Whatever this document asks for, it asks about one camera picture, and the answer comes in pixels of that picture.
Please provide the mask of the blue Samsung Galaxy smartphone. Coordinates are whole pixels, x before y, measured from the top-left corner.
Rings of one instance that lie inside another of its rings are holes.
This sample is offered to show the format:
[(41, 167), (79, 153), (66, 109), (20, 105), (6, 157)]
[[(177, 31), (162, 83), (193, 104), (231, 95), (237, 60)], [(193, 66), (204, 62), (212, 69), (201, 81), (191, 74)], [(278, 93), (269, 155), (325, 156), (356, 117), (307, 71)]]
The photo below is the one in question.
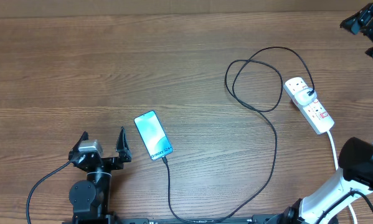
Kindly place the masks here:
[(173, 147), (155, 111), (136, 117), (134, 122), (153, 161), (173, 152)]

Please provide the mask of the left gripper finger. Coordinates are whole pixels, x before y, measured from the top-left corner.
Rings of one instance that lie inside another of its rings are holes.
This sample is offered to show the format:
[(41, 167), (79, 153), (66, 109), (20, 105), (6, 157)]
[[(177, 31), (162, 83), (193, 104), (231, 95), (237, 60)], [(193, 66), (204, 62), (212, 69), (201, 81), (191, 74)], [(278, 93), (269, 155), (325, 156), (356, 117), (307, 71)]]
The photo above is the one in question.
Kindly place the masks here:
[(68, 153), (68, 159), (70, 161), (73, 161), (76, 159), (78, 153), (79, 153), (79, 146), (82, 141), (88, 140), (88, 133), (86, 131), (83, 132), (83, 134), (80, 136), (80, 139), (77, 141), (77, 143), (74, 145), (71, 151)]
[(126, 140), (126, 130), (121, 127), (118, 140), (116, 142), (115, 151), (122, 162), (131, 162), (132, 154)]

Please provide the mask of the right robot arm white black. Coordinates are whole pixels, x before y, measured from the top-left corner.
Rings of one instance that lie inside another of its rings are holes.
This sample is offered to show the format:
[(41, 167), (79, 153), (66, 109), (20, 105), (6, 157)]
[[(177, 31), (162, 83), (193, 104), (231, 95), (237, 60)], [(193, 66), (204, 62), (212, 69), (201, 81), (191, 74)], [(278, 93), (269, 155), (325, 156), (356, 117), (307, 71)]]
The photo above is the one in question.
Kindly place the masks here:
[[(373, 3), (343, 20), (340, 26), (352, 34), (363, 33), (373, 42)], [(373, 58), (373, 47), (366, 51)], [(316, 91), (300, 77), (283, 88), (317, 134), (328, 133), (334, 121), (317, 99)], [(358, 198), (373, 193), (373, 142), (350, 138), (338, 157), (338, 168), (317, 191), (299, 199), (269, 223), (333, 223), (334, 217)]]

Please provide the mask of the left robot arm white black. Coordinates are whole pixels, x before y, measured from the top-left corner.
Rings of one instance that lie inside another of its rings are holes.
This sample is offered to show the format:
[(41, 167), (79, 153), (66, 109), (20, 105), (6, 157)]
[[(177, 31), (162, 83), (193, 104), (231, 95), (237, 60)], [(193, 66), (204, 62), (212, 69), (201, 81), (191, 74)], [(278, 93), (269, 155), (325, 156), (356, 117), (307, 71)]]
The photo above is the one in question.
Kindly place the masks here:
[(85, 131), (68, 154), (74, 167), (87, 173), (85, 180), (72, 185), (69, 201), (73, 206), (72, 223), (120, 223), (115, 212), (109, 211), (111, 172), (124, 168), (132, 155), (126, 140), (126, 131), (120, 129), (115, 157), (103, 157), (98, 140), (90, 140)]

